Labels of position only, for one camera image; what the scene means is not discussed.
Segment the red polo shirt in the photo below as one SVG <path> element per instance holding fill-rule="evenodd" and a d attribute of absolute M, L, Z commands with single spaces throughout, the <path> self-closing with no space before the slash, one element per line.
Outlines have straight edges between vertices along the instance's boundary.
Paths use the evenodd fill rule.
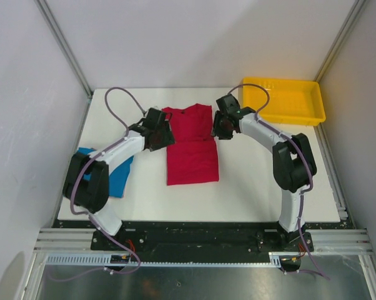
<path fill-rule="evenodd" d="M 184 109 L 165 107 L 175 143 L 166 149 L 168 186 L 219 180 L 217 145 L 212 136 L 212 107 L 194 104 Z"/>

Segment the blue t shirt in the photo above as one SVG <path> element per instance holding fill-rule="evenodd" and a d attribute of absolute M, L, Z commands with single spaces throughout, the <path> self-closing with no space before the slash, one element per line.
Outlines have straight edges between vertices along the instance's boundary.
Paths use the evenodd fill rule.
<path fill-rule="evenodd" d="M 90 154 L 94 152 L 96 152 L 96 149 L 94 148 L 79 147 L 74 155 L 82 154 L 83 156 L 88 156 L 88 160 L 90 160 Z M 109 197 L 117 199 L 122 199 L 124 197 L 125 188 L 131 172 L 131 165 L 133 163 L 133 160 L 134 156 L 131 156 L 129 159 L 118 165 L 112 172 L 109 172 Z M 84 185 L 90 183 L 90 181 L 91 171 L 88 171 L 88 173 L 85 173 L 83 175 L 79 187 L 83 187 Z"/>

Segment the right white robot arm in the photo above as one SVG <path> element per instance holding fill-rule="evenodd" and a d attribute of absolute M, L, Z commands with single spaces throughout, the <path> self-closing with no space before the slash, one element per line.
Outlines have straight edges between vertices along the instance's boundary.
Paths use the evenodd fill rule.
<path fill-rule="evenodd" d="M 272 172 L 282 190 L 282 207 L 276 243 L 292 250 L 303 238 L 305 193 L 314 187 L 317 172 L 309 139 L 304 134 L 290 135 L 261 119 L 253 109 L 215 112 L 212 135 L 230 140 L 234 133 L 246 135 L 270 151 Z"/>

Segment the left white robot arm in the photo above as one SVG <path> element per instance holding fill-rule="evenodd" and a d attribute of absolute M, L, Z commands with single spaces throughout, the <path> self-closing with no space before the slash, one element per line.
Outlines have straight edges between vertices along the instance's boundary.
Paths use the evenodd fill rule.
<path fill-rule="evenodd" d="M 168 120 L 150 126 L 133 124 L 119 139 L 89 154 L 73 154 L 63 196 L 74 215 L 86 215 L 96 228 L 104 231 L 104 242 L 114 250 L 125 245 L 126 234 L 120 231 L 121 219 L 109 202 L 110 175 L 122 163 L 145 150 L 156 151 L 175 143 Z"/>

